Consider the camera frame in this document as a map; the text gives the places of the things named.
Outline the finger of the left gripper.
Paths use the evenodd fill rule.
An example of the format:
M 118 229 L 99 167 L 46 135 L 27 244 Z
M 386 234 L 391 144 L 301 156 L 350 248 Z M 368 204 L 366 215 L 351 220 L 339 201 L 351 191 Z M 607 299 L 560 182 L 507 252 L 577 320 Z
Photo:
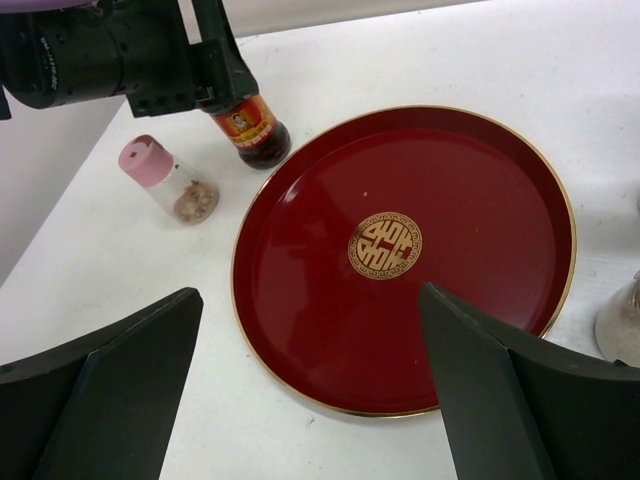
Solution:
M 259 93 L 256 78 L 245 63 L 220 0 L 193 1 L 202 41 L 195 45 L 206 96 L 200 108 L 227 113 Z

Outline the pink lid spice shaker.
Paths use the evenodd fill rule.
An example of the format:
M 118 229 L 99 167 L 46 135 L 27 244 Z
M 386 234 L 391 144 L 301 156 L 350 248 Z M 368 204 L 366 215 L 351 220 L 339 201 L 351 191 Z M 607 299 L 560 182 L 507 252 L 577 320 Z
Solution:
M 216 183 L 151 135 L 139 135 L 127 143 L 118 157 L 118 166 L 181 224 L 202 223 L 218 205 Z

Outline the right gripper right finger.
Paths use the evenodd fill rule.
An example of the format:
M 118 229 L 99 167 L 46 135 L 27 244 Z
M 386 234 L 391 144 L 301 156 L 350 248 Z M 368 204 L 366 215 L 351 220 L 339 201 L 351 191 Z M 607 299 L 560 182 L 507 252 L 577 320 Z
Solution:
M 458 478 L 638 478 L 638 368 L 551 343 L 433 283 L 418 305 Z

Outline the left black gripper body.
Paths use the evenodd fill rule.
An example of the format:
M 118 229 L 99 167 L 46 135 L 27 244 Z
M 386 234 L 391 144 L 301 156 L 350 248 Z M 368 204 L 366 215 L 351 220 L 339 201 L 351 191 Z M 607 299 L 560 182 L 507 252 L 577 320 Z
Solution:
M 95 1 L 1 17 L 1 85 L 33 109 L 124 96 L 136 117 L 195 108 L 175 1 Z

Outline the red lid chili sauce jar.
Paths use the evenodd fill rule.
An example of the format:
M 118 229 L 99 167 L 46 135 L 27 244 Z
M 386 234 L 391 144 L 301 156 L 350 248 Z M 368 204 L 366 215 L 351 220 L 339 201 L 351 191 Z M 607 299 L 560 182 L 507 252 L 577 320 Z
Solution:
M 216 107 L 212 100 L 202 101 L 199 108 L 212 118 L 250 168 L 270 169 L 289 155 L 289 131 L 260 94 L 224 107 Z

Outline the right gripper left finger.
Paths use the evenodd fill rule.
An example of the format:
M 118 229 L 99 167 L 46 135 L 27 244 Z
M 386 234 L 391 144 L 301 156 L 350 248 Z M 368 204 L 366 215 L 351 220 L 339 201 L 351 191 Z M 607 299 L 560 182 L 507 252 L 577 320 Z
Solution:
M 1 368 L 4 479 L 156 479 L 203 310 L 183 288 Z

